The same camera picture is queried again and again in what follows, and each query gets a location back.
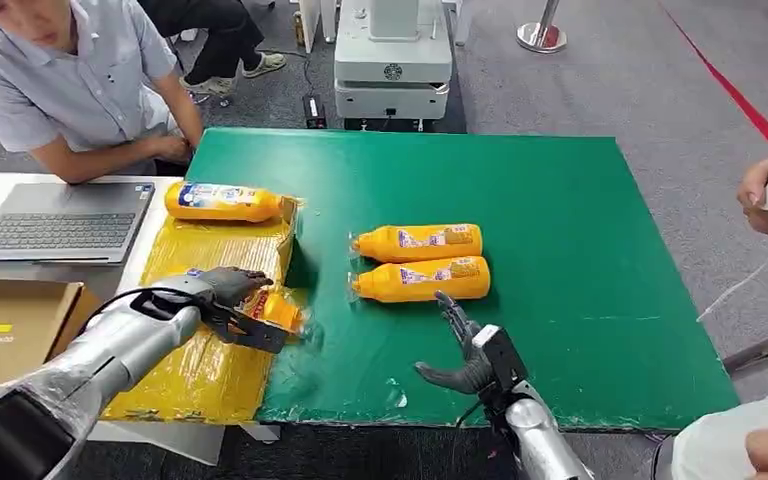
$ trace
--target bottle label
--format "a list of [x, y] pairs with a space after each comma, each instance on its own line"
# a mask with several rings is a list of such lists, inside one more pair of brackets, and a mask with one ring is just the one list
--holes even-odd
[[269, 299], [269, 292], [266, 290], [258, 290], [254, 292], [252, 296], [243, 300], [243, 303], [237, 306], [238, 310], [241, 310], [243, 314], [249, 317], [262, 319], [263, 310], [266, 307], [266, 300]]
[[472, 241], [469, 225], [448, 225], [425, 240], [417, 240], [405, 229], [399, 230], [399, 246], [402, 248], [440, 247], [472, 243]]
[[481, 269], [471, 258], [456, 258], [447, 267], [437, 269], [432, 275], [424, 275], [409, 268], [399, 267], [403, 285], [425, 282], [445, 282], [453, 278], [477, 277]]
[[257, 190], [210, 183], [185, 183], [178, 194], [178, 205], [193, 208], [212, 208], [219, 205], [251, 205]]

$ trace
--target stanchion post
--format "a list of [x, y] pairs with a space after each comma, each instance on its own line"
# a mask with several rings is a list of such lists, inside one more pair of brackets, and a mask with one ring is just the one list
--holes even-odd
[[558, 0], [548, 0], [539, 23], [526, 23], [517, 29], [517, 43], [522, 48], [537, 53], [555, 53], [567, 46], [567, 34], [556, 27], [552, 21]]

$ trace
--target laptop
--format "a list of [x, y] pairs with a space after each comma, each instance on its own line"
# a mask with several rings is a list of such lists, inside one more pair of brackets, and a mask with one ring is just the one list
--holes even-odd
[[0, 208], [0, 261], [121, 263], [152, 183], [27, 183]]

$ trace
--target floor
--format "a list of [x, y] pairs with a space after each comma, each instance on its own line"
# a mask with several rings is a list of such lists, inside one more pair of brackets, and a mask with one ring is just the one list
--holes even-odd
[[[267, 33], [265, 47], [294, 49], [285, 1], [272, 13], [251, 8]], [[474, 133], [616, 137], [700, 312], [765, 265], [701, 319], [720, 355], [768, 336], [768, 238], [747, 228], [734, 201], [743, 170], [768, 156], [768, 144], [663, 10], [768, 118], [768, 2], [563, 0], [555, 23], [567, 32], [569, 47], [540, 56], [519, 48], [514, 30], [539, 19], [542, 2], [466, 1], [477, 13], [467, 45], [456, 52], [462, 98], [456, 103], [463, 113], [452, 117], [465, 118]], [[329, 52], [318, 46], [309, 74], [323, 86], [318, 93], [336, 125], [325, 87], [331, 64], [315, 60]], [[300, 127], [295, 99], [307, 88], [303, 66], [293, 58], [280, 73], [241, 83], [234, 106], [205, 106], [207, 123]], [[0, 170], [37, 169], [0, 148]], [[768, 367], [735, 384], [744, 400], [765, 395]], [[648, 478], [653, 444], [640, 436], [571, 435], [570, 441], [600, 478]], [[76, 478], [512, 478], [510, 460], [497, 448], [482, 430], [299, 426], [266, 447], [231, 429], [217, 469], [153, 447], [91, 444]], [[383, 473], [372, 477], [378, 470]]]

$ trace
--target plastic-wrapped bottle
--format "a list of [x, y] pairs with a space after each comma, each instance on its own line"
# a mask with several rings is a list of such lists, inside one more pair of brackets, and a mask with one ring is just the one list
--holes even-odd
[[269, 320], [288, 332], [298, 335], [305, 322], [304, 311], [288, 301], [280, 287], [273, 290], [258, 290], [246, 299], [242, 311], [259, 320]]
[[262, 222], [281, 214], [283, 197], [262, 188], [178, 182], [166, 191], [166, 210], [182, 220]]
[[350, 274], [349, 286], [359, 297], [385, 303], [434, 300], [437, 290], [455, 299], [482, 298], [490, 291], [490, 268], [483, 257], [387, 263]]
[[351, 238], [352, 250], [379, 262], [414, 262], [481, 255], [478, 225], [384, 226]]

